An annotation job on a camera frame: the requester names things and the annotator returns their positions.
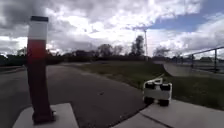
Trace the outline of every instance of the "lamp post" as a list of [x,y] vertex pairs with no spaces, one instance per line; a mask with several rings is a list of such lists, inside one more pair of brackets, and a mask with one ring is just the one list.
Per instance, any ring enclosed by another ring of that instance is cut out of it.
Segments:
[[148,61],[148,45],[147,45],[147,36],[146,36],[146,30],[143,30],[144,31],[144,33],[145,33],[145,50],[146,50],[146,61]]

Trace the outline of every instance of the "fence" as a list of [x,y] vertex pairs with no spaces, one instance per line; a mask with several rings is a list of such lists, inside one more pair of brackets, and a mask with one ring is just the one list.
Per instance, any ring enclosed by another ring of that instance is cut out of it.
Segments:
[[184,55],[177,63],[195,69],[224,73],[224,47]]

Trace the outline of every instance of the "small robot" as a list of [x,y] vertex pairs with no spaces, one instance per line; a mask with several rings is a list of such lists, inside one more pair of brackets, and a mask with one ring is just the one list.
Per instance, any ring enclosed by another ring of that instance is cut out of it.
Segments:
[[143,85],[143,101],[150,105],[155,100],[160,106],[168,106],[172,96],[172,84],[165,83],[163,78],[149,80]]

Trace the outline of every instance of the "grass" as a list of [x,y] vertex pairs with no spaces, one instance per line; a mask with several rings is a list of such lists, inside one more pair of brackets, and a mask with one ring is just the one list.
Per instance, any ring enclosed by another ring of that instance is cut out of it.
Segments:
[[211,78],[172,77],[162,65],[151,62],[96,62],[79,67],[142,89],[142,84],[161,74],[173,84],[173,98],[224,110],[224,81]]

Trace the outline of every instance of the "red post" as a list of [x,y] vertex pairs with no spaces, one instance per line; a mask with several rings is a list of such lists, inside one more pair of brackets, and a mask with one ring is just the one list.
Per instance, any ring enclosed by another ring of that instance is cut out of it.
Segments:
[[32,16],[27,44],[27,71],[34,124],[54,121],[46,84],[47,17]]

